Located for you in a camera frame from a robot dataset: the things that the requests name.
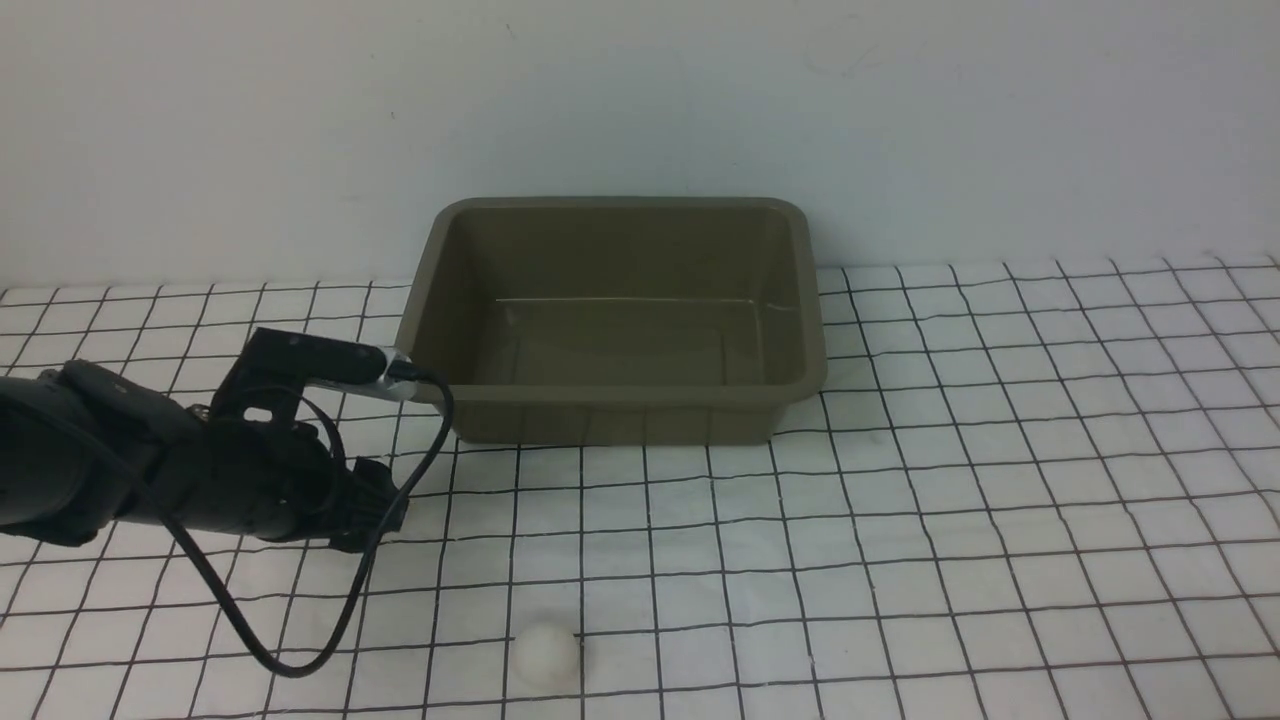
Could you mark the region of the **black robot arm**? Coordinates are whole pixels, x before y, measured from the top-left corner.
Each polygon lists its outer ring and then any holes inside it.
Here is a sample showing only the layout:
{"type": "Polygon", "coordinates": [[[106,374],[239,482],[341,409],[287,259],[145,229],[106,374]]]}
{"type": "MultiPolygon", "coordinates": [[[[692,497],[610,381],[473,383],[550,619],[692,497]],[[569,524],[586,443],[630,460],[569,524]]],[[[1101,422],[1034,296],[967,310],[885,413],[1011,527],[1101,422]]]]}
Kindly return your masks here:
{"type": "Polygon", "coordinates": [[[81,547],[113,521],[320,539],[347,553],[398,530],[389,468],[348,460],[333,421],[296,416],[305,382],[236,369],[184,407],[95,363],[3,379],[3,533],[81,547]]]}

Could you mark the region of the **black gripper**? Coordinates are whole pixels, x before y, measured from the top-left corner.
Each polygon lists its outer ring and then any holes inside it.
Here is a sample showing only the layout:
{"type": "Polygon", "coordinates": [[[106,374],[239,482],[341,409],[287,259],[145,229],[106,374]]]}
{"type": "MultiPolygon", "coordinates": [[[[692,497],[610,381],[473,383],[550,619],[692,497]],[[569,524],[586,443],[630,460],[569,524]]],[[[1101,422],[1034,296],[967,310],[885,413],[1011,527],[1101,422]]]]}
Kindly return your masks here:
{"type": "Polygon", "coordinates": [[[389,466],[349,459],[337,423],[305,396],[238,395],[195,411],[196,529],[362,553],[402,528],[389,466]]]}

